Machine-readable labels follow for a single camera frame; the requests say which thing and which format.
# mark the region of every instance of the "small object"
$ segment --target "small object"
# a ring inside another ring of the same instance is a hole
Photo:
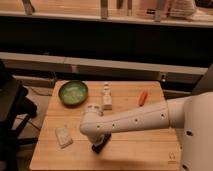
[[[111,97],[111,90],[110,90],[108,82],[104,83],[104,88],[103,88],[103,109],[112,110],[112,97]]]
[[[143,91],[141,93],[139,101],[138,101],[139,106],[143,106],[145,104],[147,96],[148,96],[148,91]]]
[[[78,105],[88,97],[88,87],[82,81],[69,81],[61,86],[58,96],[65,105]]]
[[[73,140],[69,133],[69,129],[66,126],[56,128],[55,134],[61,148],[65,148],[73,143]]]
[[[170,10],[171,17],[186,18],[196,12],[194,0],[174,0]]]
[[[110,137],[111,137],[111,134],[105,134],[104,135],[104,138],[103,138],[103,140],[102,140],[102,143],[101,144],[99,144],[99,145],[93,145],[92,146],[92,150],[95,152],[95,153],[97,153],[97,154],[99,154],[100,152],[101,152],[101,150],[105,147],[105,145],[106,145],[106,143],[110,140]]]

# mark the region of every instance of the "small bottle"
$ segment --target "small bottle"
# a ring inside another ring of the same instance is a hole
[[[104,82],[102,103],[104,110],[112,110],[112,96],[108,82]]]

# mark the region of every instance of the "office chair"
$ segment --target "office chair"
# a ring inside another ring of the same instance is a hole
[[[18,138],[29,119],[36,117],[37,106],[26,97],[27,94],[22,82],[8,72],[0,59],[0,171],[1,167],[4,171],[17,171],[16,152],[20,145],[37,142],[37,138]],[[26,116],[13,129],[17,115],[21,114]]]

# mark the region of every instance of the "floor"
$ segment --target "floor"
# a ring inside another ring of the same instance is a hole
[[[39,129],[42,127],[44,116],[48,108],[48,103],[51,97],[52,89],[50,88],[38,88],[27,87],[29,90],[28,98],[31,99],[38,107],[37,117],[30,120],[26,125],[21,137],[38,137]],[[16,119],[14,127],[21,121],[23,116],[19,116]],[[34,145],[26,145],[21,148],[17,154],[19,171],[28,171],[29,164],[35,148]]]

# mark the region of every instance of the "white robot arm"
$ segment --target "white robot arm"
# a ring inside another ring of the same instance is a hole
[[[213,93],[162,101],[109,116],[102,115],[100,106],[90,104],[80,131],[93,145],[99,145],[105,134],[168,127],[184,128],[181,170],[213,170]]]

